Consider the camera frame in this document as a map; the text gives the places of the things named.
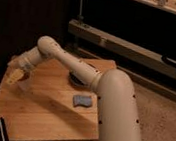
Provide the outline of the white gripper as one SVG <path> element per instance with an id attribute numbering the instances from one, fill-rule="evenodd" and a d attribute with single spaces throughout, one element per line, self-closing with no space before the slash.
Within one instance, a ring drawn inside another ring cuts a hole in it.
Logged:
<path id="1" fill-rule="evenodd" d="M 33 65 L 27 59 L 14 57 L 10 60 L 10 62 L 7 64 L 7 66 L 10 68 L 10 76 L 7 78 L 7 84 L 13 85 L 17 81 L 20 81 L 21 78 L 25 76 L 29 76 L 30 72 L 33 70 Z"/>

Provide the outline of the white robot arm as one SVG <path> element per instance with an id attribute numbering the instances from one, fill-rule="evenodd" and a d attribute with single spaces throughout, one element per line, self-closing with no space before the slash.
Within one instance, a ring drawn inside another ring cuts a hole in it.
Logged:
<path id="1" fill-rule="evenodd" d="M 9 62 L 14 84 L 37 65 L 56 58 L 76 78 L 97 95 L 99 141 L 142 141 L 135 89 L 126 72 L 113 68 L 100 72 L 64 50 L 50 36 L 38 39 L 37 45 Z"/>

